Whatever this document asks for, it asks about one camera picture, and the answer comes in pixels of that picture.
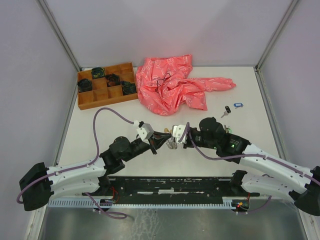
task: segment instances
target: key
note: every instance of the key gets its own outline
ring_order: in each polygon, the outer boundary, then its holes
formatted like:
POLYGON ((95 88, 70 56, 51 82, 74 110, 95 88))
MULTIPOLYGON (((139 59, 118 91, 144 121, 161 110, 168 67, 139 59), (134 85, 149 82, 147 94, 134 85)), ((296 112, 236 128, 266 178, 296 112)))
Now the key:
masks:
POLYGON ((226 125, 224 125, 224 130, 225 130, 225 132, 226 132, 227 134, 229 133, 228 128, 227 128, 226 125))
POLYGON ((225 108, 225 110, 226 110, 226 112, 227 112, 228 114, 231 113, 231 109, 230 109, 229 106, 225 106, 224 108, 225 108))
POLYGON ((238 108, 242 108, 244 105, 241 102, 237 102, 233 104, 233 106, 235 106, 235 108, 238 109, 238 108))
POLYGON ((227 113, 227 111, 225 111, 221 118, 223 118, 224 116, 228 116, 228 115, 229 115, 229 113, 227 113))

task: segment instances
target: white wall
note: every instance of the white wall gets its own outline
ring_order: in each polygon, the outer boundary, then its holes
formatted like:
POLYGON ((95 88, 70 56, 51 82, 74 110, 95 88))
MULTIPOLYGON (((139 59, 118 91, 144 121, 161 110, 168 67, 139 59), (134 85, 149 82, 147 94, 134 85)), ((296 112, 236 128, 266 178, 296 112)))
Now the white wall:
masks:
POLYGON ((320 166, 320 1, 303 0, 262 69, 289 157, 320 166))
POLYGON ((81 67, 193 54, 255 66, 291 0, 47 0, 81 67))
POLYGON ((1 1, 0 33, 0 239, 22 240, 19 180, 53 163, 76 71, 35 0, 1 1))

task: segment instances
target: pink plastic bag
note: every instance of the pink plastic bag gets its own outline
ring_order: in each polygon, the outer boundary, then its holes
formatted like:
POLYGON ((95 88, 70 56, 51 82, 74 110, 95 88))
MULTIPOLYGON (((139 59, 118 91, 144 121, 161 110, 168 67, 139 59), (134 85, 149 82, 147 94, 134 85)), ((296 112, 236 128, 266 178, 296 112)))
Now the pink plastic bag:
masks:
POLYGON ((192 55, 149 58, 138 67, 138 98, 150 111, 169 116, 186 103, 190 108, 207 110, 204 91, 226 91, 236 86, 224 77, 187 78, 192 71, 192 55))

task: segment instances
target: wooden tray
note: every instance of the wooden tray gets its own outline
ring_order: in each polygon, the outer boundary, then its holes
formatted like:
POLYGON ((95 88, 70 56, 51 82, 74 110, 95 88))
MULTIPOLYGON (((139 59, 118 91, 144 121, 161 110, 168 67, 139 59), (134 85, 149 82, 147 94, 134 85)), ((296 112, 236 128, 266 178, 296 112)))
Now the wooden tray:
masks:
MULTIPOLYGON (((134 68, 131 62, 106 66, 104 71, 106 75, 116 74, 120 76, 120 81, 136 84, 134 68)), ((79 82, 82 79, 92 81, 92 91, 78 92, 78 107, 81 110, 138 99, 137 93, 123 95, 121 85, 108 87, 105 77, 93 79, 91 70, 78 72, 77 81, 79 82)))

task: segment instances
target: purple cable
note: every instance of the purple cable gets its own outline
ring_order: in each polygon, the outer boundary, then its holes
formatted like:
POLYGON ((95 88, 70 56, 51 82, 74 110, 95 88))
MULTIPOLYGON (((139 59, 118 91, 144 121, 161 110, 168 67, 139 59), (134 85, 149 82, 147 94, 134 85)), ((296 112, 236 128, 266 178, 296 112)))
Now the purple cable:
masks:
POLYGON ((192 136, 191 136, 191 132, 189 131, 189 138, 190 138, 190 141, 193 145, 193 147, 205 158, 205 159, 208 159, 208 160, 227 160, 227 159, 236 159, 236 158, 244 158, 244 157, 261 157, 261 158, 264 158, 265 155, 260 155, 260 154, 239 154, 239 155, 233 155, 233 156, 223 156, 223 157, 209 157, 207 155, 205 155, 195 144, 195 142, 193 141, 192 139, 192 136))
POLYGON ((309 176, 307 174, 305 174, 303 176, 306 177, 307 179, 310 179, 311 181, 313 181, 314 183, 316 183, 320 186, 320 181, 318 181, 317 179, 314 179, 312 176, 309 176))
MULTIPOLYGON (((94 164, 98 158, 99 158, 99 143, 98 143, 98 138, 97 138, 97 132, 96 132, 96 119, 97 119, 97 115, 98 113, 100 113, 102 110, 109 110, 111 112, 113 112, 114 114, 116 114, 118 117, 120 117, 122 120, 126 121, 127 123, 129 124, 134 124, 133 121, 130 121, 128 119, 126 119, 125 117, 123 117, 122 115, 120 115, 120 113, 118 113, 117 111, 109 108, 109 107, 102 107, 100 108, 98 111, 96 111, 94 117, 93 117, 93 136, 94 136, 94 141, 95 141, 95 145, 96 145, 96 156, 95 158, 93 159, 93 161, 91 161, 90 163, 88 163, 88 165, 92 165, 94 164)), ((17 198, 16 198, 16 202, 18 204, 23 204, 24 202, 23 201, 20 201, 20 198, 21 196, 25 193, 25 191, 27 191, 30 187, 32 187, 33 185, 35 185, 36 183, 46 179, 46 178, 49 178, 51 176, 54 176, 56 175, 56 173, 58 174, 62 174, 62 173, 65 173, 65 172, 68 172, 68 171, 72 171, 72 170, 76 170, 76 169, 81 169, 81 168, 85 168, 87 167, 86 164, 83 164, 83 165, 79 165, 79 166, 74 166, 74 167, 70 167, 70 168, 66 168, 66 169, 62 169, 60 171, 56 171, 56 172, 52 172, 50 174, 47 174, 45 176, 42 176, 36 180, 34 180, 33 182, 29 183, 24 189, 21 190, 21 192, 18 194, 17 198)), ((121 212, 118 212, 118 213, 114 213, 114 214, 120 214, 120 215, 125 215, 124 213, 121 213, 121 212)), ((125 217, 115 217, 115 216, 111 216, 109 214, 107 214, 108 217, 110 218, 113 218, 113 219, 125 219, 127 217, 127 215, 125 215, 125 217)))
POLYGON ((106 212, 106 211, 104 211, 88 192, 85 192, 85 194, 92 200, 92 202, 96 205, 96 207, 100 210, 100 212, 107 215, 109 218, 121 220, 121 219, 126 219, 128 217, 128 215, 123 212, 117 212, 117 211, 106 212))
POLYGON ((267 201, 261 207, 258 207, 258 208, 254 209, 254 210, 251 210, 251 211, 248 211, 248 213, 254 213, 254 212, 258 211, 258 210, 261 210, 261 209, 265 208, 266 206, 268 206, 270 204, 271 198, 272 198, 272 196, 269 196, 267 201))

